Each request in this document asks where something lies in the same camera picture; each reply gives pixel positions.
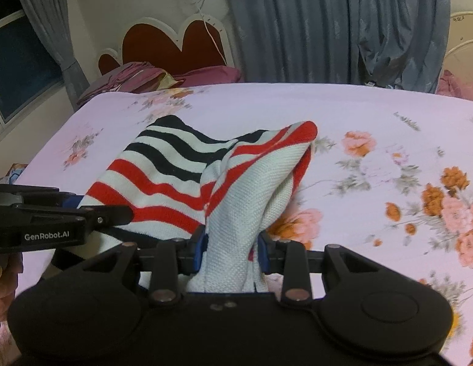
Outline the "person's left hand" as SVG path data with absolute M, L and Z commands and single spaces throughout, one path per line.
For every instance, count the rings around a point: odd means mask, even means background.
M 23 271 L 22 253 L 0 254 L 0 322 L 6 319 Z

